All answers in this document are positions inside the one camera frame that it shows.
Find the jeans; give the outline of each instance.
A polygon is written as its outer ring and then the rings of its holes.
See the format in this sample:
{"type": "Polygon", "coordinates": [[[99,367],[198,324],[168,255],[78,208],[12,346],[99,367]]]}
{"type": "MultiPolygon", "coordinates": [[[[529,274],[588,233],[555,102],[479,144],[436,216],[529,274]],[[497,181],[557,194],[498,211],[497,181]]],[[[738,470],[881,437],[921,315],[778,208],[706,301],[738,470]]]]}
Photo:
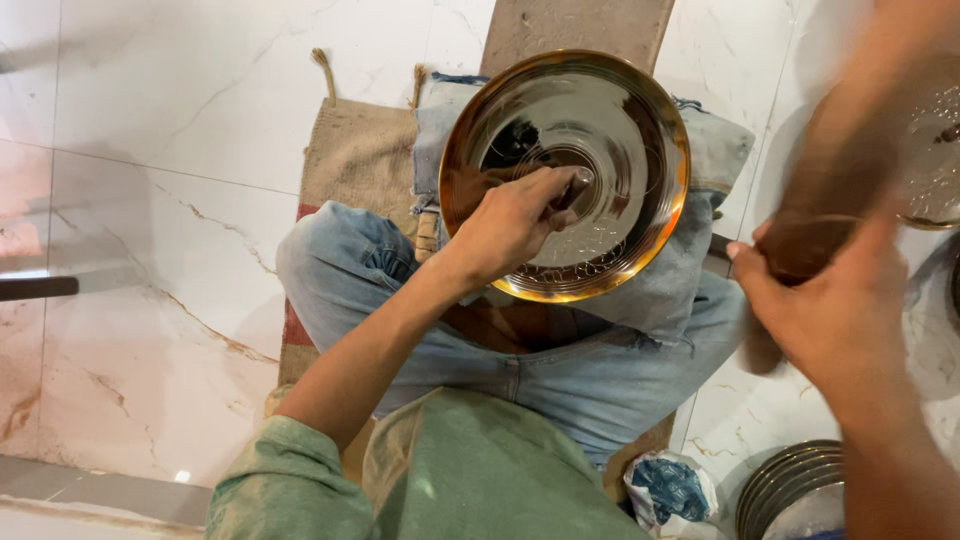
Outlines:
{"type": "MultiPolygon", "coordinates": [[[[299,221],[276,259],[290,303],[321,353],[419,267],[393,222],[332,201],[299,221]]],[[[631,302],[616,292],[605,296],[631,302]]],[[[684,338],[675,345],[615,325],[530,355],[485,349],[438,322],[400,368],[374,416],[438,386],[471,390],[543,415],[602,465],[674,411],[732,354],[743,303],[735,283],[703,272],[684,338]]]]}

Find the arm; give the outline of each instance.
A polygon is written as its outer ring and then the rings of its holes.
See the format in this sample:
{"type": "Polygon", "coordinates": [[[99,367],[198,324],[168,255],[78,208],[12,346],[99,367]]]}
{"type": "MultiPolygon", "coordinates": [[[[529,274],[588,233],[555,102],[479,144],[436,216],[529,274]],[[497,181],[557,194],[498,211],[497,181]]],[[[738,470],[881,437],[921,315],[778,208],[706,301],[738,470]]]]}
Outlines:
{"type": "MultiPolygon", "coordinates": [[[[824,394],[843,433],[851,539],[960,538],[960,479],[938,452],[906,373],[906,266],[888,205],[821,275],[793,289],[742,243],[728,248],[754,312],[824,394]]],[[[762,235],[755,234],[755,239],[762,235]]]]}
{"type": "Polygon", "coordinates": [[[562,230],[572,210],[548,214],[575,167],[543,168],[487,191],[460,231],[399,291],[318,359],[276,409],[347,447],[423,335],[471,290],[512,272],[562,230]]]}

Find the brass bowl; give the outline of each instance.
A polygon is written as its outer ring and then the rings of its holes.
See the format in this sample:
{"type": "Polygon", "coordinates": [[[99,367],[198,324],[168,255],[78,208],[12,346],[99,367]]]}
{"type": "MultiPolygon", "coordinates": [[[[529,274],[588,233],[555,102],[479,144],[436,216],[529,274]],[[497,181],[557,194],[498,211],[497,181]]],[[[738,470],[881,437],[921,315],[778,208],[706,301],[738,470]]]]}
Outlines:
{"type": "Polygon", "coordinates": [[[596,182],[571,206],[577,222],[493,285],[563,303],[614,289],[660,252],[684,207],[690,149],[670,96],[629,63],[584,50],[532,57],[484,85],[453,126],[439,182],[450,236],[488,188],[543,165],[585,166],[596,182]]]}

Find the red stripe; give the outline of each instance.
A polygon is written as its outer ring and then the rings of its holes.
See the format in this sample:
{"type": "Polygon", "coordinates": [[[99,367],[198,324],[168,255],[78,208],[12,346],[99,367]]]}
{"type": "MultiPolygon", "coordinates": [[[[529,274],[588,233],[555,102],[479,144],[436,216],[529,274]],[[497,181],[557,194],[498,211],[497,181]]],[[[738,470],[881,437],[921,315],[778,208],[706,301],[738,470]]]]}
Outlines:
{"type": "Polygon", "coordinates": [[[313,347],[313,341],[311,341],[310,336],[306,334],[306,329],[300,322],[300,318],[294,311],[294,307],[290,305],[289,300],[286,301],[284,311],[286,321],[283,324],[283,342],[288,345],[306,345],[313,347]]]}
{"type": "Polygon", "coordinates": [[[313,205],[305,205],[300,203],[297,207],[297,221],[300,221],[304,215],[310,215],[311,213],[316,213],[320,207],[315,207],[313,205]]]}

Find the blurred hand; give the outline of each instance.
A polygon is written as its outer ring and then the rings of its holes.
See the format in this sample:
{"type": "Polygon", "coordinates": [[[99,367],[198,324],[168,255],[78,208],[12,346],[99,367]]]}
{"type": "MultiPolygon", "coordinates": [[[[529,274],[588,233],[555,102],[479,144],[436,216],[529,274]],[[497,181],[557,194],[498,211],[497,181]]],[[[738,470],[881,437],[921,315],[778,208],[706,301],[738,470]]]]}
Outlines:
{"type": "MultiPolygon", "coordinates": [[[[765,230],[761,226],[754,239],[765,230]]],[[[896,212],[885,205],[830,267],[796,288],[772,278],[756,249],[739,242],[727,248],[757,318],[835,412],[838,405],[888,389],[904,393],[900,318],[907,276],[896,234],[896,212]]]]}
{"type": "Polygon", "coordinates": [[[470,218],[434,257],[441,258],[468,290],[494,282],[535,257],[550,233],[573,223],[573,210],[554,212],[579,167],[543,167],[515,182],[489,189],[470,218]]]}

